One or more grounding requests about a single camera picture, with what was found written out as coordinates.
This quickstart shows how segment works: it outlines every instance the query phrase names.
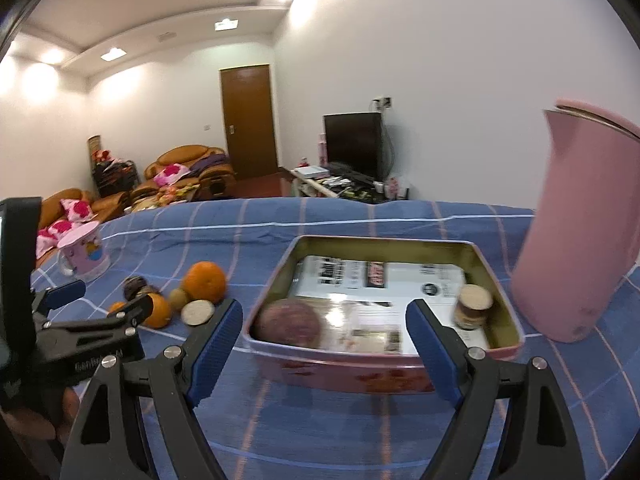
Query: red floor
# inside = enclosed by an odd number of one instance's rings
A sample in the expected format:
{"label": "red floor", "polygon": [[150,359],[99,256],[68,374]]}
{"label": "red floor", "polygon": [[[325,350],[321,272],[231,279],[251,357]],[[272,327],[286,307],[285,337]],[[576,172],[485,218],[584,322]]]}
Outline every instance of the red floor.
{"label": "red floor", "polygon": [[280,173],[257,176],[236,183],[236,198],[267,198],[270,196],[290,196],[291,185]]}

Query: metal screw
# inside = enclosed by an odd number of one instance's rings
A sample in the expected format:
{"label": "metal screw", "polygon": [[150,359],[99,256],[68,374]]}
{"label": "metal screw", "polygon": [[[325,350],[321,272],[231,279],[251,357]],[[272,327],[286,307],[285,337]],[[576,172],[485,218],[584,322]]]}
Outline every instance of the metal screw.
{"label": "metal screw", "polygon": [[531,364],[538,370],[544,370],[548,366],[547,362],[542,357],[534,357],[531,360]]}
{"label": "metal screw", "polygon": [[116,364],[116,362],[118,362],[118,359],[115,355],[107,355],[106,357],[102,358],[102,366],[104,366],[105,368],[111,368]]}
{"label": "metal screw", "polygon": [[180,356],[180,354],[182,353],[182,349],[179,346],[168,346],[162,353],[167,359],[175,359],[176,357]]}
{"label": "metal screw", "polygon": [[477,346],[472,346],[467,351],[467,353],[469,354],[469,357],[471,357],[472,359],[475,359],[476,361],[481,361],[486,356],[486,353],[484,352],[484,350],[482,350],[481,348],[478,348]]}

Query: small jar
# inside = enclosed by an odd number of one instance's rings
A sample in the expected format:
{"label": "small jar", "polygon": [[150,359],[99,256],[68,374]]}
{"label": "small jar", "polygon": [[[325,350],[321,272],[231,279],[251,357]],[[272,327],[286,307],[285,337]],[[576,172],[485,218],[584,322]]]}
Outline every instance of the small jar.
{"label": "small jar", "polygon": [[453,313],[453,321],[463,330],[481,328],[487,320],[494,298],[484,287],[463,285]]}

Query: pink floral pillow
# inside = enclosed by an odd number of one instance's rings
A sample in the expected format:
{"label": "pink floral pillow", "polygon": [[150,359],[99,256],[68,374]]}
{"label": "pink floral pillow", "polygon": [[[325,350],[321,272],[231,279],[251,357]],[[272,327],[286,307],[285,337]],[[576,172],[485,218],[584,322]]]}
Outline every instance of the pink floral pillow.
{"label": "pink floral pillow", "polygon": [[53,224],[49,226],[49,229],[47,231],[51,236],[53,236],[56,239],[56,245],[57,245],[60,238],[62,238],[69,231],[71,231],[71,229],[81,225],[82,225],[82,222],[70,222],[69,220],[60,219],[56,222],[53,222]]}
{"label": "pink floral pillow", "polygon": [[160,187],[170,186],[178,182],[190,171],[189,168],[181,164],[171,164],[154,177],[154,182]]}
{"label": "pink floral pillow", "polygon": [[60,203],[65,208],[66,219],[70,222],[88,222],[95,216],[91,206],[84,200],[63,198]]}
{"label": "pink floral pillow", "polygon": [[43,257],[58,244],[58,239],[46,229],[38,231],[36,239],[36,259]]}

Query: blue gripper pad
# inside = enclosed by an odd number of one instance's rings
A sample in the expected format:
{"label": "blue gripper pad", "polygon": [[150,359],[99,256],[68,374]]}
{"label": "blue gripper pad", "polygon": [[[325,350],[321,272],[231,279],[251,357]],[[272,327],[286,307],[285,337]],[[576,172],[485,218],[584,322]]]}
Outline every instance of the blue gripper pad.
{"label": "blue gripper pad", "polygon": [[72,301],[82,298],[86,292],[86,285],[82,280],[75,280],[66,285],[52,288],[44,299],[46,310],[56,310]]}
{"label": "blue gripper pad", "polygon": [[225,300],[204,325],[196,327],[184,342],[182,361],[185,396],[192,406],[209,397],[242,330],[242,305]]}
{"label": "blue gripper pad", "polygon": [[466,345],[455,330],[441,325],[424,300],[407,305],[405,320],[436,393],[458,407],[464,397],[461,386],[468,380]]}

